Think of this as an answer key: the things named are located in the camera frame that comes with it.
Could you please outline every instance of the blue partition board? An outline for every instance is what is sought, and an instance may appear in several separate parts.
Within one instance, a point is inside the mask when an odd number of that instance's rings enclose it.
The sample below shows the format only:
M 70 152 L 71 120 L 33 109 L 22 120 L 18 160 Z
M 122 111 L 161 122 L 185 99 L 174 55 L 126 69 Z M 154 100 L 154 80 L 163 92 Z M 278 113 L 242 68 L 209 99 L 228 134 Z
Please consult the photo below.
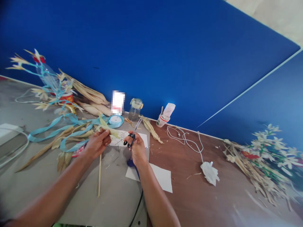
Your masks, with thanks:
M 256 139 L 264 124 L 279 125 L 291 147 L 303 150 L 303 52 L 265 78 L 198 129 L 241 144 Z
M 108 100 L 125 92 L 126 111 L 176 104 L 169 123 L 192 130 L 299 49 L 222 0 L 4 0 L 0 17 L 0 74 L 41 84 L 4 69 L 36 48 Z

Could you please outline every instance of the clear plastic bottle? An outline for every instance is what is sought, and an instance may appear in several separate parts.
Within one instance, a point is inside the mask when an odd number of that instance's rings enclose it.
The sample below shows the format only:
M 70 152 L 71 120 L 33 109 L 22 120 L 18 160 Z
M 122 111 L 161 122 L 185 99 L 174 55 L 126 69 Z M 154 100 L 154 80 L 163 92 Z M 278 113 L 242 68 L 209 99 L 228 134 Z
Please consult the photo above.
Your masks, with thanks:
M 38 61 L 37 58 L 33 57 L 33 59 L 36 62 L 36 65 L 40 65 L 40 62 Z M 52 90 L 57 90 L 58 86 L 59 86 L 59 79 L 56 76 L 54 76 L 54 75 L 56 75 L 56 73 L 52 70 L 51 67 L 49 67 L 46 64 L 44 57 L 41 56 L 40 61 L 42 62 L 44 71 L 46 71 L 46 73 L 44 74 L 44 79 L 42 77 L 40 77 L 40 79 L 42 80 L 44 85 L 50 86 Z M 36 68 L 36 69 L 37 69 L 37 73 L 39 75 L 41 75 L 41 71 L 42 71 L 41 68 Z
M 143 107 L 142 100 L 139 98 L 133 98 L 130 104 L 131 107 L 129 110 L 128 118 L 131 121 L 137 121 L 139 119 L 140 110 Z

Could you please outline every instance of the white power adapter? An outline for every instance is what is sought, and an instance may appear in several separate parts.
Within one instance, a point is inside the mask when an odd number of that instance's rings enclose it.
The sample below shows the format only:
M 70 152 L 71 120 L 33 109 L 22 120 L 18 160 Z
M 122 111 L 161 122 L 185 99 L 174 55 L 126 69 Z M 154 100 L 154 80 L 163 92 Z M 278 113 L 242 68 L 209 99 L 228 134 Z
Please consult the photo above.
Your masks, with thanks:
M 0 125 L 0 146 L 17 136 L 19 134 L 17 131 L 23 131 L 23 129 L 7 123 Z

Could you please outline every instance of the white paper scrap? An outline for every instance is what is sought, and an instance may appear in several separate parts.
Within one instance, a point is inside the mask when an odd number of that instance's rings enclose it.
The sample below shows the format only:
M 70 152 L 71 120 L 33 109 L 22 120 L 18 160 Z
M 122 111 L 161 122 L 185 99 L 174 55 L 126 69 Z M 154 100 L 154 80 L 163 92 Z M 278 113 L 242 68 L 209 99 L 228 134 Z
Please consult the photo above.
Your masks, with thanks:
M 128 132 L 127 131 L 123 131 L 123 130 L 118 130 L 118 135 L 120 137 L 120 139 L 112 137 L 111 138 L 111 143 L 110 146 L 119 146 L 119 147 L 126 147 L 126 145 L 123 145 L 124 143 L 124 138 L 128 136 Z M 138 133 L 141 138 L 144 141 L 144 145 L 145 145 L 145 149 L 148 148 L 148 142 L 147 142 L 147 135 L 143 134 L 143 133 Z
M 164 191 L 173 193 L 173 188 L 171 186 L 171 172 L 169 170 L 165 170 L 158 166 L 155 166 L 154 164 L 150 164 L 150 166 L 151 166 L 161 188 Z M 128 167 L 125 176 L 130 179 L 140 181 L 135 167 Z

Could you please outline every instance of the flower arrangement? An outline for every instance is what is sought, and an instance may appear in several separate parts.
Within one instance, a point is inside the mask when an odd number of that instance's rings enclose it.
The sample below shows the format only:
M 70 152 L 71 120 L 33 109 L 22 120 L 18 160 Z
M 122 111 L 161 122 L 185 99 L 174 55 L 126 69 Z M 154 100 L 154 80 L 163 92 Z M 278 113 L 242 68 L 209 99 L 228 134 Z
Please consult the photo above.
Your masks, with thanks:
M 8 67 L 6 69 L 17 69 L 17 70 L 24 70 L 28 73 L 31 73 L 33 75 L 39 76 L 43 82 L 45 82 L 45 86 L 42 87 L 42 89 L 36 89 L 33 88 L 32 92 L 35 93 L 35 96 L 41 99 L 41 102 L 38 103 L 33 103 L 34 105 L 37 105 L 36 109 L 43 109 L 45 111 L 49 106 L 51 105 L 62 105 L 62 111 L 60 114 L 65 114 L 65 105 L 70 104 L 74 106 L 74 108 L 78 108 L 81 112 L 83 108 L 79 107 L 75 103 L 64 99 L 64 94 L 74 92 L 72 90 L 73 87 L 73 80 L 67 80 L 66 74 L 60 70 L 60 74 L 53 74 L 50 72 L 47 72 L 45 68 L 43 67 L 43 64 L 41 62 L 41 57 L 42 55 L 39 54 L 39 52 L 35 49 L 35 53 L 32 53 L 28 50 L 25 50 L 28 53 L 30 53 L 35 59 L 39 61 L 40 64 L 32 64 L 22 57 L 20 57 L 18 54 L 16 56 L 10 58 L 12 61 L 17 63 L 12 65 L 12 67 Z M 26 68 L 23 67 L 23 64 L 29 65 L 35 68 L 39 68 L 40 74 L 34 73 Z M 51 81 L 49 78 L 46 79 L 47 77 L 55 77 L 58 78 L 57 81 Z
M 253 140 L 251 145 L 243 146 L 242 153 L 247 157 L 247 153 L 254 156 L 251 161 L 260 166 L 260 163 L 269 162 L 277 166 L 277 170 L 282 170 L 288 176 L 293 176 L 291 173 L 293 166 L 303 166 L 302 157 L 303 153 L 297 151 L 296 148 L 286 147 L 282 142 L 282 138 L 277 138 L 276 132 L 280 132 L 278 126 L 269 124 L 267 130 L 256 132 L 253 135 L 257 139 Z M 269 172 L 266 168 L 262 168 L 269 177 L 277 181 L 276 174 Z

